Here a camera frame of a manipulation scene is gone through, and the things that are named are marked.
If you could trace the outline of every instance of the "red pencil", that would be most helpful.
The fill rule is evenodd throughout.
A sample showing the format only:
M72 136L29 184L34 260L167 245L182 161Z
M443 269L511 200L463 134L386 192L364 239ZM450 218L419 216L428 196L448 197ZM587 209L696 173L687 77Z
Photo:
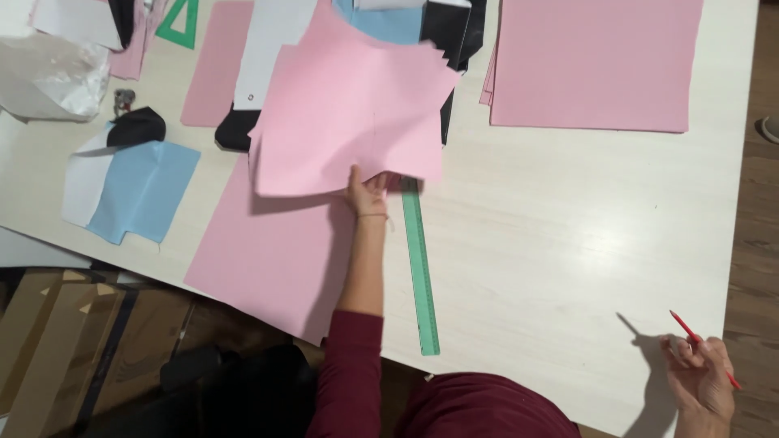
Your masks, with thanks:
M701 341L703 341L703 339L701 339L701 338L700 338L700 336L698 336L697 334L694 334L694 333L693 333L693 331L692 331L692 330L690 330L690 329L689 329L689 327L687 327L687 324L685 324L685 323L684 323L684 321L682 321L682 318L679 318L679 315L677 315L676 313L674 313L674 311L673 311L673 310L669 310L669 312L671 312L671 316L673 316L673 317L674 317L674 319L676 320L676 322L677 322L677 323L679 323L679 325L680 325L680 326L682 326L682 328L684 329L684 331L686 331L686 332L687 332L687 334L690 336L690 338L691 338L691 339L692 339L694 342L698 343L698 342L701 342ZM730 374L730 373L728 373L727 371L725 371L725 372L728 374L728 378L730 379L730 381L731 381L731 384L733 385L733 387L734 387L735 389L737 389L737 390L740 390L740 389L741 389L741 385L739 385L739 384L738 384L738 382L736 382L736 381L735 381L735 379L733 378L733 375L732 375L732 374Z

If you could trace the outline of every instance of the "light blue fabric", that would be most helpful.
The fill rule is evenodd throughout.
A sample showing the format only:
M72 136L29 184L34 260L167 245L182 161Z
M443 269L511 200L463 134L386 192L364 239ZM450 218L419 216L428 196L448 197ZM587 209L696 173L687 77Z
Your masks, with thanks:
M333 6L353 27L377 40L416 44L422 31L422 8L360 10L352 0L333 0Z
M86 229L116 245L127 231L162 242L199 159L197 150L164 141L119 150Z

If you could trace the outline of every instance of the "stack of pink paper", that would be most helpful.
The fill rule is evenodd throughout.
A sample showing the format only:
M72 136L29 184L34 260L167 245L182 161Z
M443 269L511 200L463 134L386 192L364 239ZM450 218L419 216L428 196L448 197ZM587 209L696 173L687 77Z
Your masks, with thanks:
M480 102L501 126L686 132L703 0L512 0Z
M277 57L250 152L262 196L327 193L393 171L441 178L439 110L460 75L431 44L378 41L320 1L298 45Z
M354 229L343 196L322 193L345 187L354 163L366 178L440 175L439 109L460 77L441 56L367 37L320 0L300 43L278 55L250 155L239 157L184 282L318 344Z

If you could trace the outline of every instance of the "hand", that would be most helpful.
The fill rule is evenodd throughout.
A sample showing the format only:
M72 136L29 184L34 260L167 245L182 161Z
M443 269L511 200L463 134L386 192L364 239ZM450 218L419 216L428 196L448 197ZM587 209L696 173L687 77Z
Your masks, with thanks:
M676 396L680 414L707 415L730 422L735 410L733 386L725 373L733 373L728 350L722 340L679 339L679 356L671 349L671 338L660 337L660 349L668 364L668 385Z
M384 202L386 184L386 173L380 173L363 183L360 176L360 167L356 164L351 166L349 186L346 188L346 199L358 217L387 215L387 206Z

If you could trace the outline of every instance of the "maroon sweater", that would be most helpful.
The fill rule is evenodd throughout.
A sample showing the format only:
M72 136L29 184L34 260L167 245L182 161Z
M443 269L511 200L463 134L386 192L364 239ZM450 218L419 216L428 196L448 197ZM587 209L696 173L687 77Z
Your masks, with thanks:
M383 322L377 316L333 313L308 438L379 436ZM480 373L443 374L422 383L409 397L395 436L581 437L549 400L504 377Z

